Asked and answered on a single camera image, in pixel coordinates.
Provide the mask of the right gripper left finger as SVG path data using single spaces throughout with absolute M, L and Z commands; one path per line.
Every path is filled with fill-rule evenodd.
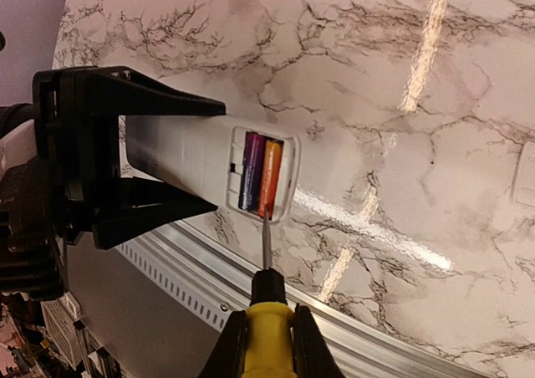
M 238 378 L 242 376 L 247 347 L 247 314 L 245 310 L 230 314 L 200 378 Z

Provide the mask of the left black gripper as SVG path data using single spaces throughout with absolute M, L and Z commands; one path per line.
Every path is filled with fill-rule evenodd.
M 91 232 L 111 249 L 217 205 L 161 181 L 121 177 L 119 117 L 225 115 L 219 100 L 173 89 L 134 69 L 74 67 L 33 77 L 38 153 L 58 162 L 69 199 L 69 239 Z

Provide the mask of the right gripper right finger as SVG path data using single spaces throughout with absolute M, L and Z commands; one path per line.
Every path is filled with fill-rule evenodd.
M 298 378 L 344 378 L 309 307 L 297 304 L 293 322 L 293 363 Z

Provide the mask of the yellow handled screwdriver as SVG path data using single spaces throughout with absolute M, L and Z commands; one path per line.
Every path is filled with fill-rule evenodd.
M 252 279 L 246 310 L 243 377 L 294 377 L 292 322 L 284 277 L 273 268 L 269 210 L 262 217 L 262 269 Z

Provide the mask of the white remote control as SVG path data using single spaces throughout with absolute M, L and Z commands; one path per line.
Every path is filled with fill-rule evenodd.
M 281 222 L 290 211 L 300 167 L 300 139 L 268 122 L 231 115 L 129 116 L 125 120 L 128 162 L 138 171 L 179 187 L 218 207 L 252 220 L 255 211 L 238 206 L 246 133 L 283 143 L 277 192 L 271 222 Z

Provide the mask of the purple blue battery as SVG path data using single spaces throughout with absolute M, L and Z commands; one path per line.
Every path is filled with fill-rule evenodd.
M 260 196 L 266 138 L 256 132 L 248 131 L 245 144 L 238 206 L 243 211 L 255 211 Z

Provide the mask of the orange black battery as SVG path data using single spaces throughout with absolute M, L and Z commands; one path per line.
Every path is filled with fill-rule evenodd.
M 258 215 L 273 217 L 274 202 L 278 186 L 280 167 L 282 164 L 283 143 L 278 140 L 267 140 L 262 169 L 262 184 Z

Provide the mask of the white battery cover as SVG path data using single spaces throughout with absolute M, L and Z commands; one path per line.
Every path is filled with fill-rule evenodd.
M 515 204 L 535 207 L 535 144 L 528 141 L 522 146 L 512 184 Z

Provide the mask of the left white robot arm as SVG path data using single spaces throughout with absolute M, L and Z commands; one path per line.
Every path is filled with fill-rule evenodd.
M 219 116 L 217 100 L 125 66 L 33 76 L 33 100 L 1 110 L 1 242 L 12 253 L 67 243 L 83 232 L 100 249 L 214 210 L 164 182 L 120 172 L 123 116 Z

